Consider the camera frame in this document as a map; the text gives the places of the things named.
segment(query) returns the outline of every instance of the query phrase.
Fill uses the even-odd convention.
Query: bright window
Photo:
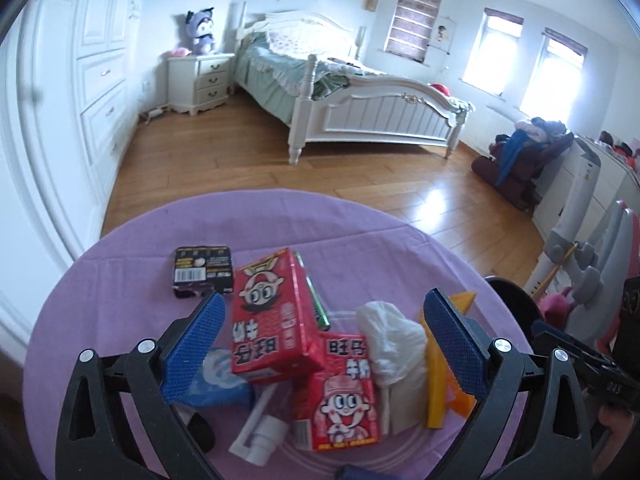
[[[398,0],[385,52],[423,63],[442,0]]]
[[[491,94],[502,94],[513,68],[522,23],[524,20],[513,14],[485,9],[462,81]]]
[[[566,123],[580,90],[587,48],[545,29],[545,43],[520,110],[529,117]]]

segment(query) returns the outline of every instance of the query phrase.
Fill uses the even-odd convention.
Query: metal screw
[[[569,360],[569,356],[561,348],[556,348],[554,355],[556,356],[556,359],[558,359],[559,361],[566,362]]]
[[[79,357],[81,363],[88,363],[93,358],[94,358],[94,351],[89,349],[82,352]]]
[[[494,346],[503,353],[507,353],[511,351],[511,343],[509,343],[506,339],[498,339],[494,343]]]
[[[145,339],[138,345],[138,352],[141,354],[148,354],[156,347],[156,343],[151,341],[151,339]]]

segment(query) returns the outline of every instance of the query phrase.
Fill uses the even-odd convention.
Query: maroon armchair
[[[500,174],[498,163],[505,145],[504,140],[490,146],[489,152],[493,159],[479,156],[471,164],[471,170],[488,184],[494,186],[498,193],[518,209],[526,209],[529,206],[536,205],[533,195],[536,186],[533,184],[532,179],[538,178],[542,174],[544,167],[564,150],[567,150],[572,142],[574,142],[574,134],[568,133],[545,148],[540,148],[539,146],[524,148],[511,167],[511,171],[505,181],[497,187],[495,182]]]

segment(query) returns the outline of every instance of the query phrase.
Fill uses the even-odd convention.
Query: footboard
[[[315,70],[315,59],[309,68]],[[289,136],[291,164],[307,142],[401,142],[455,149],[471,104],[419,82],[392,76],[353,77],[351,85],[312,101],[303,81]]]

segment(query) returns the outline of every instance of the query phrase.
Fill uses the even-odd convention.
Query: round table
[[[33,330],[24,369],[24,408],[34,453],[54,478],[56,431],[66,386],[78,354],[131,351],[144,338],[158,338],[172,320],[187,317],[197,300],[172,294],[173,254],[179,246],[225,244],[240,266],[290,246],[300,251],[324,299],[332,330],[357,333],[353,310],[372,300],[395,304],[417,319],[425,293],[478,293],[470,316],[491,336],[509,338],[529,351],[518,325],[481,276],[427,234],[383,212],[319,194],[287,190],[237,191],[181,200],[116,229],[66,273],[44,305]],[[223,328],[217,346],[230,344]],[[463,425],[449,411],[444,428],[419,427],[375,446],[328,453],[301,452],[290,441],[268,466],[257,469],[227,449],[248,412],[243,407],[203,410],[218,439],[209,458],[225,478],[332,478],[345,463],[422,480]],[[505,433],[513,434],[515,420]],[[133,419],[151,469],[162,471],[142,425]],[[500,444],[490,466],[508,448]]]

